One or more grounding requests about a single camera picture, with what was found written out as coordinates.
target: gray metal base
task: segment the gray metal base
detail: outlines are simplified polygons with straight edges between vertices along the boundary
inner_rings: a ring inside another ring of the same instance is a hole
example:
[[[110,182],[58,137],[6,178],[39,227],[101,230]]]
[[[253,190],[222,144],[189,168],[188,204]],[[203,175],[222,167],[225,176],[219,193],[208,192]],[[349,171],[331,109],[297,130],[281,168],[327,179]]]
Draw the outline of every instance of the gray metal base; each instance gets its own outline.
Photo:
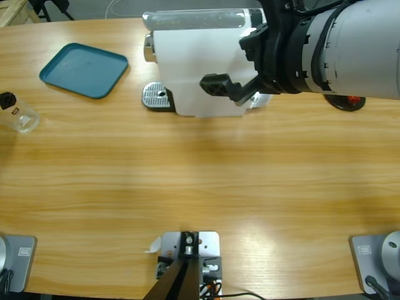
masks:
[[[161,236],[161,255],[165,258],[178,258],[180,231],[166,232]],[[219,235],[215,231],[200,231],[200,257],[220,256]]]
[[[168,98],[167,89],[161,82],[150,82],[143,88],[142,103],[155,111],[175,111]]]
[[[181,239],[181,232],[166,232],[161,236],[161,254],[164,258],[178,258],[179,253],[179,242]],[[201,258],[211,258],[221,256],[219,247],[219,234],[215,231],[199,231],[199,256]],[[158,263],[156,266],[156,278],[160,268],[165,268],[162,263]],[[210,264],[203,266],[202,273],[208,271],[219,271],[222,275],[222,270],[218,270],[218,266],[214,265],[211,261]],[[221,288],[218,294],[222,294],[223,289]]]
[[[4,236],[9,245],[6,265],[13,271],[10,291],[22,292],[28,283],[29,272],[36,247],[36,238],[32,236]]]
[[[382,261],[382,244],[387,234],[374,236],[355,236],[351,239],[352,253],[357,267],[360,287],[367,294],[376,292],[365,283],[368,275],[375,277],[376,281],[389,290],[388,280],[386,279]]]

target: black lid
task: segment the black lid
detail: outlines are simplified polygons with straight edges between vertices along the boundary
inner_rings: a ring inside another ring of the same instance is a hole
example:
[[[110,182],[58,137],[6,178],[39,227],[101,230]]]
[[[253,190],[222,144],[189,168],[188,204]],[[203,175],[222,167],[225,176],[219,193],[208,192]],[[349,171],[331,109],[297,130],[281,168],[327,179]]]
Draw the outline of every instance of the black lid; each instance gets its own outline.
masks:
[[[15,95],[13,93],[4,92],[4,93],[0,94],[0,107],[2,110],[10,108],[11,106],[14,106],[16,102],[17,102],[17,98],[15,97]]]

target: white paper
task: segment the white paper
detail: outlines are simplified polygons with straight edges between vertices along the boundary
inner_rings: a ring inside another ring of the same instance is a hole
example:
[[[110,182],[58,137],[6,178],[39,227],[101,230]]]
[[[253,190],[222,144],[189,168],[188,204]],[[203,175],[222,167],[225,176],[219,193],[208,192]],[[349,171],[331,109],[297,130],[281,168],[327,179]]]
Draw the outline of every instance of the white paper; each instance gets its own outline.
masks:
[[[150,249],[146,250],[144,253],[156,253],[161,249],[161,236],[157,237],[154,242],[151,243]]]

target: label sticker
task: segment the label sticker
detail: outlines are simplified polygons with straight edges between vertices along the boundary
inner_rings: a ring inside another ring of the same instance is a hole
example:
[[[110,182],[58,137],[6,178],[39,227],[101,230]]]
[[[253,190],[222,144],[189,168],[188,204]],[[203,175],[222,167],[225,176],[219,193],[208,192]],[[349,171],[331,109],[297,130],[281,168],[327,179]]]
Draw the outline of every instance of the label sticker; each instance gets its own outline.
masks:
[[[358,253],[360,255],[372,254],[370,245],[358,246]]]
[[[32,248],[19,248],[18,256],[31,256]]]

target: white coffee machine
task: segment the white coffee machine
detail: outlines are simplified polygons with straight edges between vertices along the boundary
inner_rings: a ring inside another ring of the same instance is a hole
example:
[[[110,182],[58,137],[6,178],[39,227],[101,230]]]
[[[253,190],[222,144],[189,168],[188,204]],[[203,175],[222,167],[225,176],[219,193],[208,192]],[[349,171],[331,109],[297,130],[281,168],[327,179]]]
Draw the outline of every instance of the white coffee machine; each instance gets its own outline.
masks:
[[[241,84],[257,75],[239,40],[266,22],[262,9],[145,12],[143,22],[150,30],[144,57],[157,63],[161,77],[143,90],[142,101],[149,109],[182,116],[242,116],[269,102],[271,95],[256,93],[236,106],[227,97],[208,95],[199,85],[210,73],[229,73]]]

